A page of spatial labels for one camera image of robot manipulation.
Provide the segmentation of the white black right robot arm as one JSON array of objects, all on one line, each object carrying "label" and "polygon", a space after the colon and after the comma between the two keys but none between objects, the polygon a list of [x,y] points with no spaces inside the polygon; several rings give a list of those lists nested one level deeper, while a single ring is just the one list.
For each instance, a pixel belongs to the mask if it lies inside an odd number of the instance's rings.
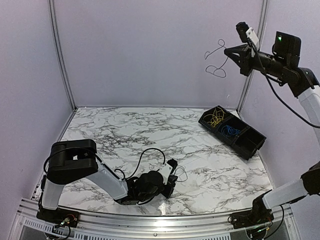
[{"label": "white black right robot arm", "polygon": [[[284,100],[281,103],[320,135],[320,83],[313,71],[300,67],[301,39],[284,32],[276,32],[272,54],[261,52],[252,37],[241,37],[242,45],[226,48],[224,54],[248,76],[253,70],[259,71],[267,81],[275,77],[280,86],[288,85],[298,99],[308,118],[302,117]],[[247,219],[258,224],[267,216],[267,210],[283,204],[293,204],[306,196],[320,193],[320,164],[311,166],[298,180],[286,183],[264,193],[252,202]]]}]

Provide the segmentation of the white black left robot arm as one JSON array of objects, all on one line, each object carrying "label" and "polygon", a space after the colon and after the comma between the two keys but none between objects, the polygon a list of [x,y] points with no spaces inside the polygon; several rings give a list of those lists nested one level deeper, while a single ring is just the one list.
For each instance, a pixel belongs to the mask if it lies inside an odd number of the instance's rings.
[{"label": "white black left robot arm", "polygon": [[63,189],[81,179],[96,184],[119,205],[143,205],[158,195],[168,199],[178,179],[174,175],[177,166],[175,159],[164,160],[157,170],[140,176],[119,177],[97,155],[94,140],[59,141],[51,146],[43,165],[45,176],[39,206],[51,222],[60,222],[64,215],[58,205]]}]

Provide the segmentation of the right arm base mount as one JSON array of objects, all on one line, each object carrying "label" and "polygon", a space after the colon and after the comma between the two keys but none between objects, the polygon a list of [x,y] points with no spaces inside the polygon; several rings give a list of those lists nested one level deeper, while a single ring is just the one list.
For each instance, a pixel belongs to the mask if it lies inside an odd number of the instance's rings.
[{"label": "right arm base mount", "polygon": [[227,221],[233,225],[234,229],[247,228],[264,223],[270,223],[274,220],[271,209],[267,209],[263,202],[266,193],[261,194],[252,201],[250,210],[243,210],[231,213]]}]

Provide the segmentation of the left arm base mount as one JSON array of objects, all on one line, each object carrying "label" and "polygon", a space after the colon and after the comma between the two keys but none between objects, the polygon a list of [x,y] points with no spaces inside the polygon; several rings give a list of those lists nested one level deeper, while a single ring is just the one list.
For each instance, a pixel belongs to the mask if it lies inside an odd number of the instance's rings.
[{"label": "left arm base mount", "polygon": [[55,224],[57,227],[69,226],[71,228],[76,228],[79,222],[80,213],[59,207],[56,210],[41,208],[38,210],[36,218]]}]

